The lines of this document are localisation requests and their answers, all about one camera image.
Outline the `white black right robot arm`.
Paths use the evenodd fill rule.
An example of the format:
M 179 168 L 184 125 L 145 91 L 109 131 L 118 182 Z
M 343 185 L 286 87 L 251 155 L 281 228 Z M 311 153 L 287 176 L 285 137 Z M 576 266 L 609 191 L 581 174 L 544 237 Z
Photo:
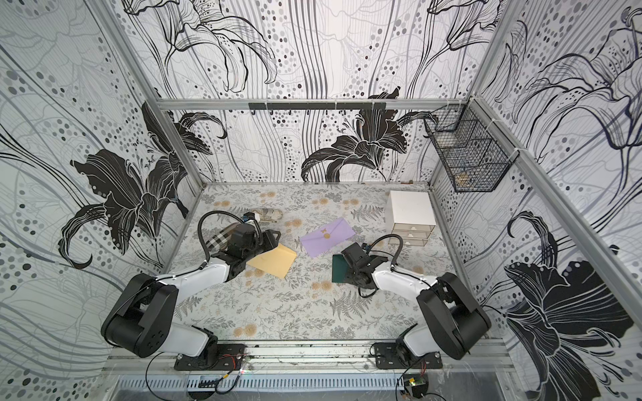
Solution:
M 387 256 L 373 247 L 353 243 L 342 250 L 347 282 L 359 291 L 391 292 L 415 302 L 423 316 L 396 339 L 393 355 L 385 362 L 387 369 L 443 354 L 461 360 L 490 331 L 490 317 L 457 275 L 421 275 L 400 267 L 402 245 Z

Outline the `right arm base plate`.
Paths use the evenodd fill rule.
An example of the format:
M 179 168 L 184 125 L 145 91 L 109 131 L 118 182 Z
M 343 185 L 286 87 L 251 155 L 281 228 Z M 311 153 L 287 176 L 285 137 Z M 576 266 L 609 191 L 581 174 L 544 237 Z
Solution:
M 428 369 L 443 368 L 441 354 L 433 352 L 421 357 L 411 353 L 405 346 L 393 342 L 377 342 L 370 346 L 369 355 L 374 358 L 377 369 Z

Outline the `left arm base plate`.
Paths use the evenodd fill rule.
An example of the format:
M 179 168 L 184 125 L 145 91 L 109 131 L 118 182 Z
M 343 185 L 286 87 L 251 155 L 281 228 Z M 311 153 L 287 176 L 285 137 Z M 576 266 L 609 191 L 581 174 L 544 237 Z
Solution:
M 238 371 L 245 357 L 245 344 L 211 344 L 197 357 L 179 355 L 176 371 Z

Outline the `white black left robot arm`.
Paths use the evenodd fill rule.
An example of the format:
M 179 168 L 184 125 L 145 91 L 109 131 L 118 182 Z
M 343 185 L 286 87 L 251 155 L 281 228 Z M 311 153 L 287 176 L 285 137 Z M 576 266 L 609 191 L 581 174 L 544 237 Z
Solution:
M 217 337 L 211 331 L 174 321 L 177 305 L 197 293 L 230 282 L 247 263 L 276 249 L 281 233 L 257 233 L 248 223 L 233 223 L 204 242 L 209 259 L 180 272 L 130 279 L 100 329 L 106 342 L 140 358 L 165 352 L 211 359 Z

